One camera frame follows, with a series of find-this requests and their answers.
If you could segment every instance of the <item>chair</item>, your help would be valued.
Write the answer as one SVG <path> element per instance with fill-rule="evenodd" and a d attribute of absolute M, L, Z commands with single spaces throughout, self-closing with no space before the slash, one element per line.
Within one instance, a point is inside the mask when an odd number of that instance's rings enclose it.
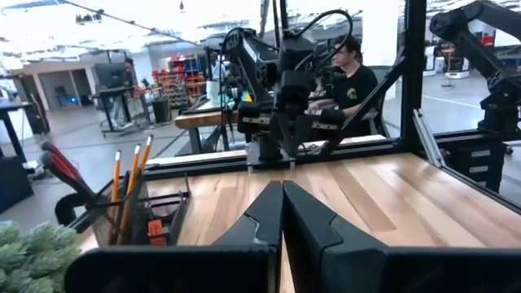
<path fill-rule="evenodd" d="M 376 75 L 378 83 L 382 83 L 387 74 L 391 71 L 392 66 L 369 66 Z M 371 128 L 371 134 L 380 134 L 386 138 L 389 137 L 389 132 L 383 121 L 383 103 L 385 101 L 385 94 L 380 98 L 378 106 L 370 109 L 369 112 L 364 116 L 363 120 L 368 120 Z"/>

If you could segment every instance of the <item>orange clip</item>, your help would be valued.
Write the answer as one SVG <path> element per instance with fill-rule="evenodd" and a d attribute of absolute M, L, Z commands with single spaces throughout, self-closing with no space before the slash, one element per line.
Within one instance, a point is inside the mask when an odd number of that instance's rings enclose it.
<path fill-rule="evenodd" d="M 148 235 L 150 237 L 150 244 L 157 247 L 165 247 L 166 239 L 158 237 L 163 235 L 163 222 L 161 220 L 153 220 L 148 222 Z"/>

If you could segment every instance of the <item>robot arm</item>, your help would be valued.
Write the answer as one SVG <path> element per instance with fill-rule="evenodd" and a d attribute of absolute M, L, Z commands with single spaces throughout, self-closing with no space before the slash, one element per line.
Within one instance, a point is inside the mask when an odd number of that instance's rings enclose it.
<path fill-rule="evenodd" d="M 487 80 L 490 95 L 481 102 L 485 116 L 478 128 L 495 133 L 517 129 L 521 103 L 521 79 L 501 63 L 469 31 L 468 23 L 481 20 L 521 40 L 521 15 L 490 1 L 475 1 L 463 7 L 435 15 L 431 31 L 453 43 Z"/>
<path fill-rule="evenodd" d="M 268 88 L 277 81 L 278 55 L 257 35 L 255 30 L 238 28 L 226 36 L 223 51 L 237 64 L 250 94 L 257 103 L 273 101 Z"/>

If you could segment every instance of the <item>workshop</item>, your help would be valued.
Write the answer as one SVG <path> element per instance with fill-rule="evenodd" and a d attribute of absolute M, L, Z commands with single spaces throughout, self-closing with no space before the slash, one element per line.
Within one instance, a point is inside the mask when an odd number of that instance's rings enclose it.
<path fill-rule="evenodd" d="M 0 291 L 520 292 L 519 13 L 2 0 Z"/>

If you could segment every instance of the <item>desk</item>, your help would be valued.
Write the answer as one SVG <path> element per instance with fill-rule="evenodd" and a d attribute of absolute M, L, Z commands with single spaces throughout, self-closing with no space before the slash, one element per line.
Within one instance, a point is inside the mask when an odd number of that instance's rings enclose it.
<path fill-rule="evenodd" d="M 190 157 L 202 159 L 201 155 L 178 159 Z M 173 159 L 155 162 L 172 163 Z M 412 154 L 306 164 L 292 171 L 189 178 L 192 202 L 178 245 L 215 241 L 273 180 L 295 181 L 344 219 L 390 246 L 521 247 L 520 215 Z M 151 181 L 147 186 L 151 196 L 160 196 L 184 189 L 184 184 L 178 178 Z M 87 230 L 79 246 L 92 249 L 93 237 Z M 293 292 L 285 252 L 281 292 Z"/>
<path fill-rule="evenodd" d="M 129 105 L 127 104 L 127 100 L 125 98 L 125 93 L 131 91 L 133 89 L 132 86 L 121 86 L 113 89 L 103 89 L 98 91 L 96 94 L 92 96 L 92 98 L 98 98 L 101 100 L 103 105 L 103 111 L 105 112 L 105 116 L 107 117 L 107 123 L 109 130 L 102 130 L 102 133 L 115 133 L 121 132 L 119 129 L 115 129 L 112 124 L 111 114 L 109 112 L 109 99 L 121 97 L 121 104 L 123 106 L 123 114 L 125 115 L 125 119 L 127 122 L 132 121 L 132 117 L 130 117 Z"/>
<path fill-rule="evenodd" d="M 20 145 L 20 140 L 18 139 L 18 135 L 16 134 L 15 127 L 12 124 L 11 118 L 9 117 L 9 112 L 18 111 L 19 109 L 25 109 L 26 107 L 31 107 L 31 103 L 18 103 L 18 102 L 8 102 L 3 101 L 0 102 L 0 120 L 3 121 L 3 124 L 6 126 L 7 135 L 11 140 L 11 144 L 15 149 L 15 153 L 19 156 L 23 163 L 27 163 L 27 159 L 25 158 L 24 149 Z"/>
<path fill-rule="evenodd" d="M 200 107 L 197 107 L 198 110 L 212 109 L 215 107 L 221 107 L 221 104 L 215 100 L 208 100 L 206 103 L 202 104 Z M 231 118 L 231 123 L 237 123 L 237 112 L 233 112 L 230 114 L 225 114 L 225 123 L 228 124 L 228 116 Z M 201 113 L 201 114 L 190 114 L 190 115 L 180 115 L 178 116 L 174 123 L 180 129 L 188 129 L 188 135 L 190 137 L 190 146 L 192 154 L 201 154 L 203 153 L 203 146 L 201 143 L 201 137 L 199 133 L 198 127 L 206 127 L 206 126 L 217 126 L 221 125 L 222 122 L 222 114 L 221 110 L 209 112 L 209 113 Z M 223 139 L 223 144 L 225 146 L 228 145 L 228 139 Z"/>
<path fill-rule="evenodd" d="M 150 119 L 150 112 L 148 111 L 148 103 L 147 103 L 147 99 L 145 98 L 145 94 L 150 94 L 150 95 L 152 95 L 152 98 L 155 98 L 155 94 L 157 94 L 157 93 L 160 94 L 161 90 L 163 90 L 162 87 L 155 87 L 155 88 L 150 88 L 150 89 L 145 89 L 145 90 L 134 91 L 134 98 L 139 98 L 139 100 L 141 101 L 141 107 L 143 109 L 143 113 L 139 113 L 132 118 L 137 119 L 140 116 L 145 116 L 147 123 L 149 125 L 153 125 L 153 123 Z"/>

